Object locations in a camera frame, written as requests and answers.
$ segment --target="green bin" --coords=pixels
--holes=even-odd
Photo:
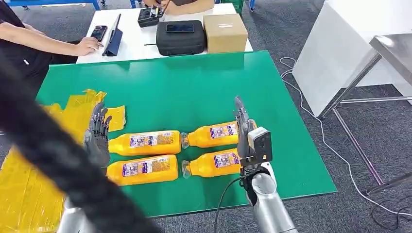
[[[221,3],[233,3],[236,13],[242,15],[243,0],[221,0]]]

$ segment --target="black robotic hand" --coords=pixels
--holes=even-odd
[[[85,132],[85,148],[93,164],[106,167],[110,161],[109,144],[107,133],[112,116],[104,121],[107,108],[104,102],[99,102],[93,109],[90,117],[89,128]]]

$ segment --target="yellow plastic sheet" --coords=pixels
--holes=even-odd
[[[64,110],[56,103],[44,109],[82,145],[93,108],[105,95],[88,89],[70,96]],[[0,233],[55,232],[63,201],[53,182],[12,147],[0,171]]]
[[[124,105],[117,108],[107,108],[106,119],[108,116],[112,116],[112,120],[109,123],[109,132],[122,130],[126,124],[126,110]]]

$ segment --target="bottle cap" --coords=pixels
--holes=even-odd
[[[189,178],[189,176],[191,176],[191,172],[190,172],[190,162],[183,160],[182,161],[182,173],[183,173],[183,177],[185,179]]]
[[[180,134],[180,143],[182,144],[183,149],[186,149],[189,147],[189,136],[187,133]]]

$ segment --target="black cable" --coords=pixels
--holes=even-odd
[[[0,129],[22,155],[82,208],[102,233],[160,232],[34,101],[34,92],[20,77],[0,54]]]
[[[221,197],[220,197],[220,201],[219,201],[218,207],[217,207],[217,209],[216,209],[215,222],[214,222],[214,224],[213,224],[213,232],[214,232],[214,233],[217,233],[217,232],[218,232],[218,216],[219,216],[220,205],[222,204],[222,200],[223,200],[224,194],[226,193],[227,189],[228,189],[234,182],[236,182],[236,181],[238,181],[238,180],[241,180],[241,179],[244,179],[244,178],[246,178],[246,177],[255,175],[256,172],[258,171],[258,169],[260,168],[260,165],[261,165],[261,164],[259,164],[259,165],[255,168],[255,170],[254,170],[253,172],[251,172],[251,173],[249,173],[249,174],[247,174],[247,175],[244,175],[244,176],[239,176],[239,177],[237,177],[236,179],[233,179],[231,182],[229,182],[229,183],[226,185],[226,188],[224,188],[224,190],[223,190],[223,192],[222,192],[222,195],[221,195]]]
[[[398,200],[397,202],[398,202],[398,203],[399,203],[399,202],[402,202],[403,200],[408,199],[408,198],[412,198],[412,196],[408,196],[408,197],[402,198],[402,199]],[[380,223],[380,222],[376,219],[376,217],[374,216],[375,210],[376,210],[379,206],[381,206],[383,203],[388,202],[388,201],[389,201],[389,200],[384,200],[384,201],[380,202],[378,205],[376,205],[376,206],[372,209],[372,211],[371,211],[371,217],[372,217],[373,221],[374,221],[377,225],[379,225],[380,227],[382,227],[382,228],[384,228],[384,229],[387,229],[387,230],[390,230],[390,231],[396,231],[397,229],[399,229],[400,217],[404,217],[404,216],[400,215],[399,213],[401,213],[401,212],[402,212],[403,210],[405,210],[405,209],[412,208],[412,206],[403,207],[403,208],[399,209],[396,214],[391,213],[392,215],[396,215],[395,226],[394,226],[393,228],[391,228],[391,227],[385,226],[385,225],[383,225],[382,223]]]
[[[220,197],[220,201],[219,201],[219,204],[218,204],[218,208],[216,209],[215,223],[213,224],[213,232],[214,232],[214,233],[217,233],[217,232],[218,232],[218,216],[219,216],[220,205],[222,204],[223,196],[224,196],[224,194],[226,193],[227,189],[228,189],[229,186],[232,185],[234,182],[236,182],[236,181],[238,181],[238,180],[240,180],[240,179],[246,178],[246,177],[248,177],[249,175],[250,175],[250,174],[245,175],[245,176],[239,176],[239,177],[237,177],[236,179],[233,179],[231,182],[229,182],[229,183],[226,185],[226,188],[224,188],[223,193],[222,193],[222,195],[221,195],[221,197]]]

